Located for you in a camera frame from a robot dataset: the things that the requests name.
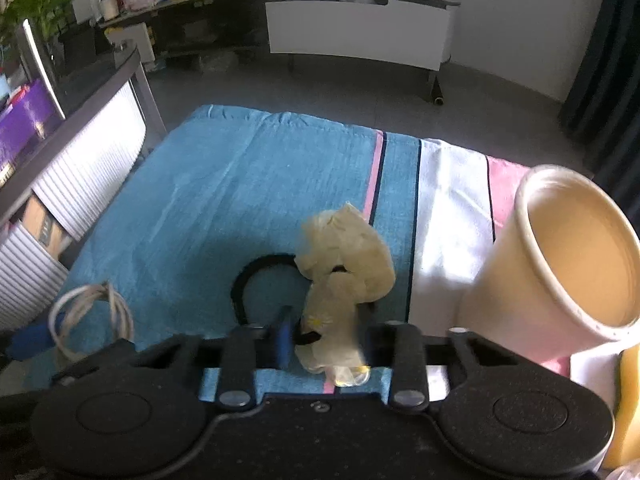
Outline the cream scrunchie with black band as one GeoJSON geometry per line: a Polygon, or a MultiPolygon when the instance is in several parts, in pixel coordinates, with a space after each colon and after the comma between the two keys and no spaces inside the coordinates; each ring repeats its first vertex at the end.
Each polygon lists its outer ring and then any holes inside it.
{"type": "Polygon", "coordinates": [[[372,311],[396,283],[390,248],[363,212],[346,203],[305,222],[298,254],[271,254],[247,263],[230,297],[236,322],[247,325],[244,289],[259,271],[289,266],[310,281],[302,317],[295,325],[295,353],[311,374],[336,388],[364,385],[371,365],[359,342],[361,311],[372,311]]]}

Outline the striped blue pink towel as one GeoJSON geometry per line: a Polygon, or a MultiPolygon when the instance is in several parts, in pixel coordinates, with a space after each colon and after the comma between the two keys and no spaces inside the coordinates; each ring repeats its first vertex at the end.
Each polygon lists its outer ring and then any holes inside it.
{"type": "Polygon", "coordinates": [[[296,252],[304,223],[352,204],[390,248],[381,320],[441,335],[501,236],[525,168],[439,140],[237,106],[196,110],[132,175],[87,237],[66,290],[109,282],[139,349],[224,336],[244,266],[296,252]]]}

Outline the cream cup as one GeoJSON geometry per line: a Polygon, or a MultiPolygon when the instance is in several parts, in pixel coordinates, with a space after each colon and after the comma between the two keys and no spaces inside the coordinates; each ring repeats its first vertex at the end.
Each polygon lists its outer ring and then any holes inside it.
{"type": "Polygon", "coordinates": [[[538,166],[463,296],[457,324],[543,363],[639,340],[639,239],[591,180],[538,166]]]}

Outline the white ribbed side cabinet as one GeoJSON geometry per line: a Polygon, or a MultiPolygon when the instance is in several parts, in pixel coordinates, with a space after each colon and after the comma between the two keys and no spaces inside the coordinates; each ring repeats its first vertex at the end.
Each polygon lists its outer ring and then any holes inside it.
{"type": "Polygon", "coordinates": [[[47,309],[68,271],[60,260],[101,217],[137,160],[167,130],[138,48],[125,42],[53,88],[24,98],[34,121],[24,148],[1,154],[1,328],[47,309]],[[35,120],[39,112],[50,115],[35,120]]]}

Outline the yellow sponge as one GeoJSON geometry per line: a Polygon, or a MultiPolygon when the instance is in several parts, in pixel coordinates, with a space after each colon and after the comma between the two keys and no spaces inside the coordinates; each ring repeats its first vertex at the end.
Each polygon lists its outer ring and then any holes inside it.
{"type": "Polygon", "coordinates": [[[639,458],[639,347],[623,352],[620,359],[620,402],[615,431],[603,466],[616,469],[639,458]]]}

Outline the dark curtain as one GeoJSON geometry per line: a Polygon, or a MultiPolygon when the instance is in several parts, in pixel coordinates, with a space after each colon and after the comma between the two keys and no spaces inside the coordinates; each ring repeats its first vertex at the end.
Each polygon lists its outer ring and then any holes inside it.
{"type": "Polygon", "coordinates": [[[585,166],[639,220],[639,0],[602,0],[559,116],[586,150],[585,166]]]}

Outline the purple box on side cabinet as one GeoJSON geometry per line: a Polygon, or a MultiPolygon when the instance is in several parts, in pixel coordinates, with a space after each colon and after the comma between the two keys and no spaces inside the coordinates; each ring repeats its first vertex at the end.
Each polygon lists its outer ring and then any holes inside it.
{"type": "Polygon", "coordinates": [[[41,79],[23,84],[1,111],[1,185],[6,185],[38,142],[62,124],[64,113],[41,79]]]}

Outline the white TV cabinet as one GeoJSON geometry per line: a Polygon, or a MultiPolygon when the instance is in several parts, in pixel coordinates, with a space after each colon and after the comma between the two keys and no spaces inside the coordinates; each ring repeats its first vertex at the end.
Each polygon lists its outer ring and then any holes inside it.
{"type": "Polygon", "coordinates": [[[450,59],[456,0],[163,0],[100,22],[107,35],[144,26],[158,58],[208,48],[326,55],[427,72],[424,98],[442,102],[437,75],[450,59]]]}

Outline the green plant at left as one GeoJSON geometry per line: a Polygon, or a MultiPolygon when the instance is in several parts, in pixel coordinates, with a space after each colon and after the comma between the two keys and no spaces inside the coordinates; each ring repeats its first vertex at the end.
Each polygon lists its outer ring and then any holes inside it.
{"type": "Polygon", "coordinates": [[[16,26],[29,20],[44,40],[57,37],[76,23],[74,0],[1,0],[1,44],[7,46],[16,26]]]}

